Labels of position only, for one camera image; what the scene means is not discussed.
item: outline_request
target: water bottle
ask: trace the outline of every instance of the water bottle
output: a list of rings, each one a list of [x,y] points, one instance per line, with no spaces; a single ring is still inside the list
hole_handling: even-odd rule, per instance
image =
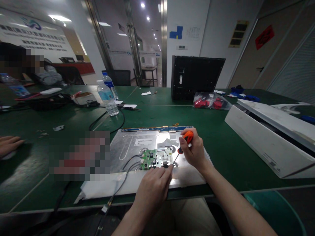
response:
[[[106,86],[110,88],[112,94],[114,95],[114,99],[115,99],[115,100],[118,100],[118,95],[117,95],[117,92],[116,92],[116,90],[115,90],[113,81],[112,81],[112,79],[107,75],[107,72],[103,72],[103,81],[104,81],[104,84],[106,84]]]
[[[104,84],[102,80],[97,80],[98,83],[97,92],[103,100],[105,107],[110,116],[117,115],[119,113],[113,94],[111,90]]]
[[[0,73],[0,75],[2,82],[6,84],[6,86],[8,86],[18,97],[30,95],[26,88],[24,88],[17,79],[9,76],[7,73]]]

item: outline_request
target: computer monitor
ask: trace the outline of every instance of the computer monitor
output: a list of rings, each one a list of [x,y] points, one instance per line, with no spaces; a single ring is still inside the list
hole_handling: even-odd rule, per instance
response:
[[[69,63],[69,62],[75,62],[73,57],[62,57],[63,60],[65,61],[65,63]]]
[[[84,61],[83,55],[76,55],[77,61]]]

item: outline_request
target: cardboard box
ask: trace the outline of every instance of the cardboard box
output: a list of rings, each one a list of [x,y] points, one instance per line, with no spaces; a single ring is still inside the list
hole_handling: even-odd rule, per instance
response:
[[[225,122],[278,177],[315,177],[314,152],[309,148],[315,144],[312,137],[312,134],[315,135],[315,126],[266,104],[244,100],[239,103],[242,105],[232,106]],[[292,138],[297,134],[298,141]]]

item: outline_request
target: door handle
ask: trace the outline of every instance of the door handle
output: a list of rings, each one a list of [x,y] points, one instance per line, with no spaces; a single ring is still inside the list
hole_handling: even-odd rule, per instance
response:
[[[259,72],[262,72],[262,70],[264,69],[265,67],[256,67],[256,69],[260,70]]]

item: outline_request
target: green circuit board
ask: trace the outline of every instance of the green circuit board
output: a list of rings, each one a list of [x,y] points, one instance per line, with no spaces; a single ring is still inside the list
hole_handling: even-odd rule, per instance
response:
[[[143,153],[140,170],[148,170],[156,167],[168,167],[173,163],[172,150],[170,148],[159,150],[146,150]]]

